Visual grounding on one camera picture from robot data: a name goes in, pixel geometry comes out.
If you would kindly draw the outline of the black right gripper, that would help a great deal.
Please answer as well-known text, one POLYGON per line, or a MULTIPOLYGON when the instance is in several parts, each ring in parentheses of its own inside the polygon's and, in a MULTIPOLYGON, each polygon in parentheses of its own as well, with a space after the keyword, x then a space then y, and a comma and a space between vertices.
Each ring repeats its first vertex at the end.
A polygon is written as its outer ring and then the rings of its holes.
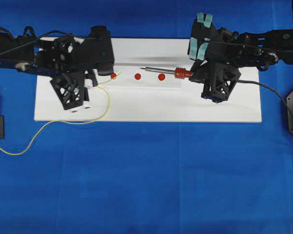
POLYGON ((236 34, 226 28, 217 29, 213 15, 197 13, 188 43, 188 57, 193 61, 188 79, 204 83, 201 97, 220 103, 227 101, 241 73, 243 64, 234 53, 236 34))

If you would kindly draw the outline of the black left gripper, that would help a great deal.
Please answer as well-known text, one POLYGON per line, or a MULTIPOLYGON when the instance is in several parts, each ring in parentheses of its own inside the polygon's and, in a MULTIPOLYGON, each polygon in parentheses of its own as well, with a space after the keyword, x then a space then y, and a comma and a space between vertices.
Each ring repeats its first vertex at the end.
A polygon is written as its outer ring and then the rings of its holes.
POLYGON ((82 42, 76 41, 72 36, 63 36, 53 41, 41 40, 41 43, 42 50, 35 55, 35 65, 37 68, 61 73, 52 76, 50 84, 64 110, 89 103, 87 89, 98 86, 93 69, 100 76, 114 73, 111 37, 105 26, 93 26, 82 42))

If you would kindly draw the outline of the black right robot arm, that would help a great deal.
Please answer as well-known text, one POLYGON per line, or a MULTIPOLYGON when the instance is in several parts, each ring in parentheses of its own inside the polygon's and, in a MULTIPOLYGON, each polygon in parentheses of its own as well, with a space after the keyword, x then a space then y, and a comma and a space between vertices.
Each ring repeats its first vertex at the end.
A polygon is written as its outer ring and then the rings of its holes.
POLYGON ((293 30, 238 33, 217 29, 211 14, 198 13, 193 21, 188 56, 194 61, 189 81, 202 83, 201 97, 227 101, 241 77, 240 69, 264 72, 280 60, 293 65, 293 30))

